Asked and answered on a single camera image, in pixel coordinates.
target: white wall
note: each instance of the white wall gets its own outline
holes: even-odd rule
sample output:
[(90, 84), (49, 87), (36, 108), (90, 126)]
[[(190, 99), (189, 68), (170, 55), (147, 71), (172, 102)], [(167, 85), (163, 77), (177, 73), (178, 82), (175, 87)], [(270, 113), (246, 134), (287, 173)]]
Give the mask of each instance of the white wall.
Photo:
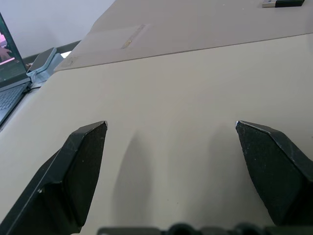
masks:
[(22, 57), (81, 40), (114, 0), (1, 0)]

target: laptop keyboard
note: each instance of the laptop keyboard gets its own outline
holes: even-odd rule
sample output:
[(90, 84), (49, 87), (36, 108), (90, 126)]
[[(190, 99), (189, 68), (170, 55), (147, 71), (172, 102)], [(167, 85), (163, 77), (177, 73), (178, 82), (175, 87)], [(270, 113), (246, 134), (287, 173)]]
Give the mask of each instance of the laptop keyboard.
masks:
[(15, 98), (20, 94), (23, 85), (0, 92), (0, 110), (9, 108), (15, 101)]

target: laptop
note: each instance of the laptop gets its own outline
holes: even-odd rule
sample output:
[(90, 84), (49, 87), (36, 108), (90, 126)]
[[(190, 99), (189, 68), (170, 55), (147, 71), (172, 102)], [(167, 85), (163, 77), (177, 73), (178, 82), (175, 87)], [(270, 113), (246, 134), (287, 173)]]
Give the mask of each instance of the laptop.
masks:
[(0, 13), (0, 126), (30, 86), (26, 67)]

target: laptop screen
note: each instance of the laptop screen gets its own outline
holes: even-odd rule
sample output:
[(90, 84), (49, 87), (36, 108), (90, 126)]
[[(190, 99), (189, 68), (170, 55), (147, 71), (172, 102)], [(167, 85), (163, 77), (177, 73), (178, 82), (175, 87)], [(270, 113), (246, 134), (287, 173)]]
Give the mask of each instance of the laptop screen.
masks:
[(0, 84), (9, 80), (15, 82), (19, 75), (25, 74), (22, 58), (0, 14)]

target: beige table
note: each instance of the beige table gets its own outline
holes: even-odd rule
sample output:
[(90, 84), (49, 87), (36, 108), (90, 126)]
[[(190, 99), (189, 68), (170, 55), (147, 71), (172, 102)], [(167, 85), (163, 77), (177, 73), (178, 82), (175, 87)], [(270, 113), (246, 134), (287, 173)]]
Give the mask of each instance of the beige table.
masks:
[(0, 220), (72, 131), (107, 120), (81, 234), (270, 225), (235, 121), (281, 130), (313, 156), (312, 87), (313, 35), (57, 72), (0, 133)]

